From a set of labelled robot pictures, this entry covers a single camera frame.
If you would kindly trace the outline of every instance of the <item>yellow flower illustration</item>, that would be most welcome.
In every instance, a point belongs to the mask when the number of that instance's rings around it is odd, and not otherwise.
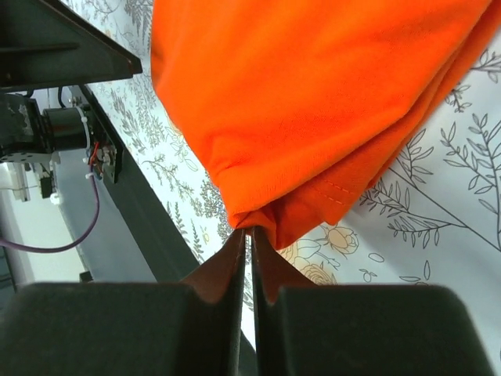
[[[301,269],[301,273],[315,284],[337,284],[336,277],[329,275],[320,265],[310,264]]]
[[[326,237],[318,239],[318,241],[325,240],[325,245],[330,245],[332,249],[335,249],[344,257],[355,253],[355,251],[359,248],[359,239],[352,229],[339,226],[332,228],[322,226],[322,228]]]

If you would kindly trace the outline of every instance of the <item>orange cloth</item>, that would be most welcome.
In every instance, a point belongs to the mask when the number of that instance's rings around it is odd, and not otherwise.
[[[153,85],[237,228],[337,222],[457,84],[501,0],[155,0]]]

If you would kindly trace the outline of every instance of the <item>black plastic part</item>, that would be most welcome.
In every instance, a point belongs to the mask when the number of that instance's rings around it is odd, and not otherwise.
[[[88,284],[89,282],[93,282],[94,278],[92,278],[92,274],[90,271],[86,271],[80,273],[80,282],[83,284]]]
[[[308,287],[272,253],[262,229],[253,241],[260,375],[493,375],[464,304],[450,290]]]
[[[76,108],[46,109],[43,116],[52,130],[52,145],[55,151],[86,148],[85,127]]]
[[[0,61],[0,92],[112,81],[142,72],[138,57],[59,0],[0,1]]]
[[[0,161],[14,161],[16,154],[50,154],[37,101],[25,96],[0,94]]]
[[[0,323],[0,374],[235,375],[243,237],[218,255],[229,263],[207,290],[202,267],[180,284],[24,288]]]
[[[50,172],[50,176],[40,179],[41,198],[49,198],[50,195],[52,194],[52,188],[53,188],[52,181],[53,181],[52,172]]]
[[[101,147],[105,146],[112,153],[111,161],[103,164],[103,173],[108,182],[116,183],[122,168],[124,145],[99,101],[87,86],[74,86],[71,91],[74,95],[82,95],[85,98],[82,108],[92,115],[93,142],[98,142]]]
[[[270,247],[254,233],[260,375],[493,375],[451,291],[311,287]],[[238,230],[179,284],[26,287],[0,322],[0,374],[235,375],[244,267]]]

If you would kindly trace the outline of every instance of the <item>wire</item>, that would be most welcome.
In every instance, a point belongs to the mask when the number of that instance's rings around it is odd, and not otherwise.
[[[0,190],[11,190],[12,192],[19,192],[20,190],[30,190],[31,188],[37,188],[38,186],[25,186],[24,188],[1,188]]]
[[[63,103],[63,87],[60,86],[57,88],[57,101],[59,102],[59,105],[61,108],[66,108],[66,106]]]
[[[62,247],[57,247],[57,248],[30,247],[28,245],[13,243],[12,241],[8,241],[8,240],[2,239],[2,238],[0,238],[0,246],[6,247],[6,248],[13,248],[13,249],[17,249],[19,251],[25,251],[25,252],[51,254],[51,253],[59,253],[59,252],[67,251],[68,249],[76,247],[82,241],[84,241],[85,239],[87,239],[88,235],[92,232],[92,229],[94,229],[94,226],[97,223],[97,219],[99,217],[99,210],[100,210],[100,206],[101,206],[101,204],[99,202],[99,194],[98,194],[98,191],[97,191],[96,179],[94,177],[94,173],[92,171],[92,167],[90,169],[90,172],[91,173],[89,175],[87,175],[87,176],[88,176],[88,178],[91,181],[92,190],[93,190],[94,196],[96,198],[96,211],[94,213],[94,217],[92,218],[90,226],[87,228],[87,230],[83,233],[83,235],[81,237],[79,237],[73,243],[70,243],[68,245],[64,245]]]
[[[96,143],[94,146],[94,151],[92,152],[92,156],[88,159],[88,163],[92,166],[94,165],[94,160],[96,159],[97,150],[99,149],[99,143]]]

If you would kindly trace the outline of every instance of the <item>white wall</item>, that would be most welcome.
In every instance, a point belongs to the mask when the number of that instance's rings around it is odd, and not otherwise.
[[[38,90],[33,98],[40,110],[54,105],[56,90]],[[33,173],[28,172],[28,186],[35,186]],[[31,200],[16,201],[11,191],[0,192],[0,227],[3,236],[16,243],[43,248],[69,244],[73,238],[68,231],[59,208],[49,199],[43,200],[38,188],[30,189]],[[8,250],[18,285],[49,281],[79,281],[85,271],[75,248],[59,254],[39,255]]]

